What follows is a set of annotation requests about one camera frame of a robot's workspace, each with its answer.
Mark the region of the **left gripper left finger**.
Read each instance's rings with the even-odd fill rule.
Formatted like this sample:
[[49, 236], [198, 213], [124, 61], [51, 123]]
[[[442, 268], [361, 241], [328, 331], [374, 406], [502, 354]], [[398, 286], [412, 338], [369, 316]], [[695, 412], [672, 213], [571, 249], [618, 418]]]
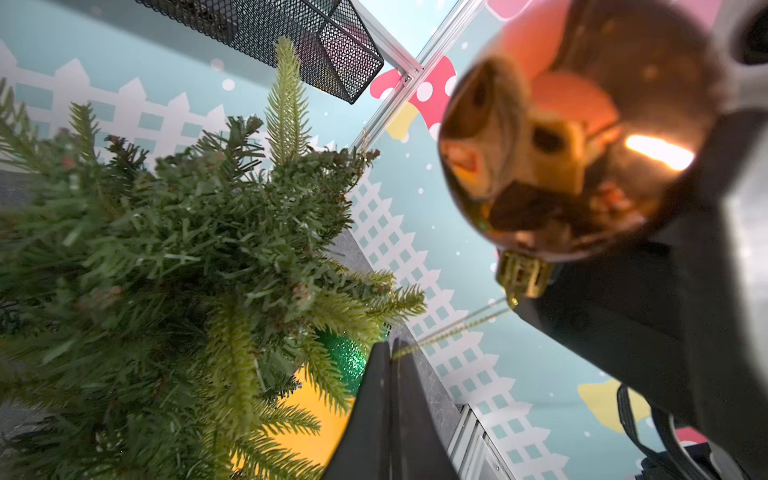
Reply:
[[346, 429], [323, 479], [390, 478], [390, 354], [387, 342], [373, 346]]

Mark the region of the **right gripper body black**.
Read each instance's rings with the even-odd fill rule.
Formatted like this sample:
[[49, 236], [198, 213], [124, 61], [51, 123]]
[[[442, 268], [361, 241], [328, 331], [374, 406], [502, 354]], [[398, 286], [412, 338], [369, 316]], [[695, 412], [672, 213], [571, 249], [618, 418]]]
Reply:
[[528, 324], [767, 475], [767, 113], [725, 116], [659, 233], [565, 265]]

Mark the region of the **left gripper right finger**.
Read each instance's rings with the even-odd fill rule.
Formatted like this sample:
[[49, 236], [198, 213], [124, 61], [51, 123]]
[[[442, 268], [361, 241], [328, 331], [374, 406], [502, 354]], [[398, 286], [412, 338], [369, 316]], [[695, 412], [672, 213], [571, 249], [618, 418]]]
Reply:
[[458, 479], [441, 443], [410, 355], [395, 358], [408, 344], [396, 339], [391, 359], [391, 478]]

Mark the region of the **yellow plastic tray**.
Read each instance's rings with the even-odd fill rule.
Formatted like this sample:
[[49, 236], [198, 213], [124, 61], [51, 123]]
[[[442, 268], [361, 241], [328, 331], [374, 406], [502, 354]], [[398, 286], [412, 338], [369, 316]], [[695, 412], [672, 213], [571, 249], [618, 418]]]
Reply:
[[232, 453], [234, 479], [318, 479], [349, 421], [360, 385], [360, 363], [326, 370], [327, 392], [301, 366], [257, 408], [251, 431]]

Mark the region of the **green glitter ball ornament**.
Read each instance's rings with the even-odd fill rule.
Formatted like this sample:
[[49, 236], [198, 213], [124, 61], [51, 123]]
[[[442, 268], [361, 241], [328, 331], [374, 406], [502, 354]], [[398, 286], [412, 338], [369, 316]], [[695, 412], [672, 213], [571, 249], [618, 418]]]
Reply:
[[348, 409], [357, 396], [373, 345], [385, 340], [391, 327], [372, 323], [371, 330], [334, 333], [312, 327], [302, 350], [306, 379], [332, 409]]

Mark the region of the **shiny copper ball ornament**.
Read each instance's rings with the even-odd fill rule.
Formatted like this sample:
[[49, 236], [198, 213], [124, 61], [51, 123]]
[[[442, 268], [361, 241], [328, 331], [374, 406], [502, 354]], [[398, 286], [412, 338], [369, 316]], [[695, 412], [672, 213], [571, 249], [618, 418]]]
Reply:
[[539, 1], [458, 81], [439, 156], [510, 306], [665, 215], [721, 111], [709, 34], [666, 1]]

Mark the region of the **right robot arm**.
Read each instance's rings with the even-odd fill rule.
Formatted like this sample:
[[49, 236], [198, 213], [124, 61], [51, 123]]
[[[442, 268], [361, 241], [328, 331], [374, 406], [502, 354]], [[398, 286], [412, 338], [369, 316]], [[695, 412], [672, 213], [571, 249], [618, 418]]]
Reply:
[[767, 113], [715, 126], [659, 228], [559, 267], [529, 324], [642, 395], [677, 474], [706, 478], [673, 428], [767, 475]]

